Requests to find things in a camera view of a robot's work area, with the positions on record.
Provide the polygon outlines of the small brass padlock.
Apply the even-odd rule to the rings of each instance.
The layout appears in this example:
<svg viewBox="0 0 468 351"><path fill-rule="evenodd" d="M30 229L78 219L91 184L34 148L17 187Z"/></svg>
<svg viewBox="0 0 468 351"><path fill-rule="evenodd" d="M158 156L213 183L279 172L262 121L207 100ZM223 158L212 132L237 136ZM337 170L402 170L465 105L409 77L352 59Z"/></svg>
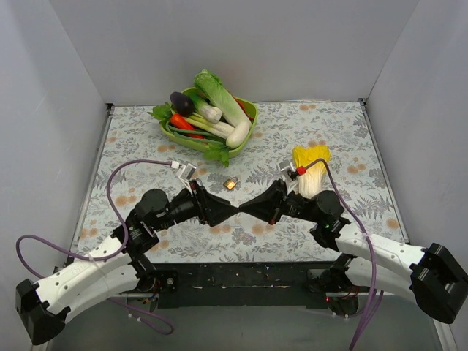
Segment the small brass padlock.
<svg viewBox="0 0 468 351"><path fill-rule="evenodd" d="M231 178L228 178L223 183L223 187L228 191L232 191L232 190L234 190L234 188L237 187L238 183L239 183L239 178L238 177L231 177Z"/></svg>

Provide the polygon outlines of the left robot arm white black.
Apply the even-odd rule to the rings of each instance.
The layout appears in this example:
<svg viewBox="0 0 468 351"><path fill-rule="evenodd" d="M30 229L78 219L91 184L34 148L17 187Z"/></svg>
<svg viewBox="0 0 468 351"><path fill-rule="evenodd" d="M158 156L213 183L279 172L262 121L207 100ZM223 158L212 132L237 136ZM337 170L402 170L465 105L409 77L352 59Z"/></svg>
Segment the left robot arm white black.
<svg viewBox="0 0 468 351"><path fill-rule="evenodd" d="M190 181L169 199L161 189L147 191L88 260L75 259L60 271L16 287L15 306L31 343L44 344L88 308L119 293L157 291L165 285L146 252L159 243L157 232L189 219L217 226L237 214L229 201Z"/></svg>

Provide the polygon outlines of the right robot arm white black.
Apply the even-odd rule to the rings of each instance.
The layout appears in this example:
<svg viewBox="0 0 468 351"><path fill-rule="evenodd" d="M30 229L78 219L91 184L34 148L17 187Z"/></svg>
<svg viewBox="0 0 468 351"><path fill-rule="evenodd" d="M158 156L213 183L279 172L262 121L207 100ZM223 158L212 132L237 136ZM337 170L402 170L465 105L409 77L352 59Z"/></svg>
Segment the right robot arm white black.
<svg viewBox="0 0 468 351"><path fill-rule="evenodd" d="M342 215L344 208L332 190L306 199L276 180L239 210L269 224L281 216L313 222L310 233L319 245L349 256L348 265L331 271L331 283L338 290L369 285L375 271L374 288L414 301L445 324L455 321L467 299L467 273L446 247L432 243L425 248L365 235Z"/></svg>

